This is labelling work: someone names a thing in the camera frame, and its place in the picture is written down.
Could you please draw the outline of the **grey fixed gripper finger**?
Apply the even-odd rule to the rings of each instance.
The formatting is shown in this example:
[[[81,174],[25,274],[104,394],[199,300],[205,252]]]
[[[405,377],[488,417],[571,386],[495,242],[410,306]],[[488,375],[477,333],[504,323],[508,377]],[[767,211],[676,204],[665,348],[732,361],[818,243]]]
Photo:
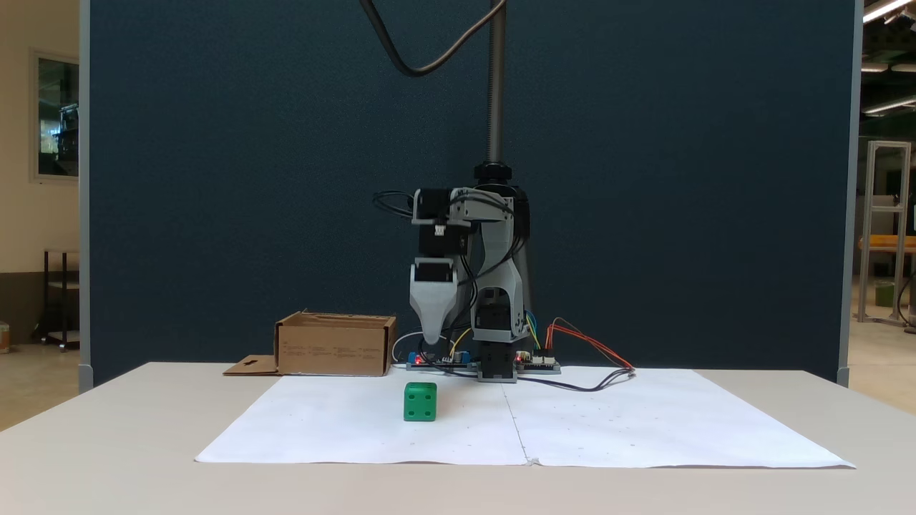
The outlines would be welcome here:
[[[448,314],[457,299],[456,286],[411,286],[410,305],[422,327],[425,343],[436,345]]]

